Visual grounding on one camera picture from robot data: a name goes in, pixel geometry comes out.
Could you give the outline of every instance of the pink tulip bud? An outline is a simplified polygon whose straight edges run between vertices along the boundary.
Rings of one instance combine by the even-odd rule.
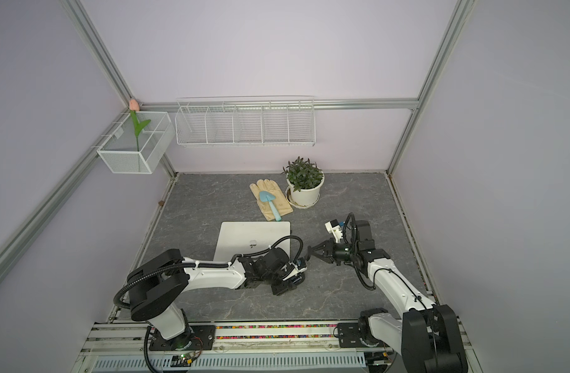
[[[135,112],[140,111],[140,105],[138,105],[138,103],[135,99],[130,100],[130,110],[133,110]]]

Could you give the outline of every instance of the metal bracket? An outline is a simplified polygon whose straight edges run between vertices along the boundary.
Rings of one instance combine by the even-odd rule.
[[[337,331],[339,332],[339,346],[341,348],[348,347],[385,347],[382,341],[379,341],[375,346],[368,346],[362,342],[361,332],[359,325],[356,322],[340,322],[337,324]]]

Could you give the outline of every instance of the white wire mesh basket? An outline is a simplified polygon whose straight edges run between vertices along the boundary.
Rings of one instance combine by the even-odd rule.
[[[114,174],[152,174],[175,136],[167,112],[136,112],[138,121],[150,123],[138,136],[129,114],[98,149],[98,154]]]
[[[177,143],[185,147],[316,143],[311,100],[179,104]]]

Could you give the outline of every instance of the gardening glove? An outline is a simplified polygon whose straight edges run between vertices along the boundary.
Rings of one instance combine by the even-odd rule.
[[[285,198],[281,188],[279,188],[279,185],[274,180],[258,180],[255,184],[250,184],[250,189],[251,192],[254,193],[256,203],[258,204],[262,214],[264,214],[266,220],[274,220],[275,216],[272,213],[271,206],[268,202],[260,201],[259,194],[262,190],[266,190],[268,193],[274,195],[275,198],[272,203],[275,205],[276,210],[281,214],[281,216],[293,212],[293,208],[289,205],[287,198]]]

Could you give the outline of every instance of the green leaves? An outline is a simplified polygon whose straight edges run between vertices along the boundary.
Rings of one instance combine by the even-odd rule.
[[[148,123],[150,123],[150,119],[147,119],[143,122],[138,121],[136,112],[133,110],[130,110],[130,115],[132,116],[132,122],[134,123],[134,133],[136,134],[136,146],[137,146],[137,151],[139,152],[140,142],[138,141],[138,136],[140,135],[140,132],[144,129],[144,127],[146,127]]]
[[[288,166],[283,167],[283,173],[287,174],[287,179],[293,184],[293,190],[316,188],[322,182],[322,170],[311,163],[310,159],[304,160],[297,157],[293,162],[287,162]]]

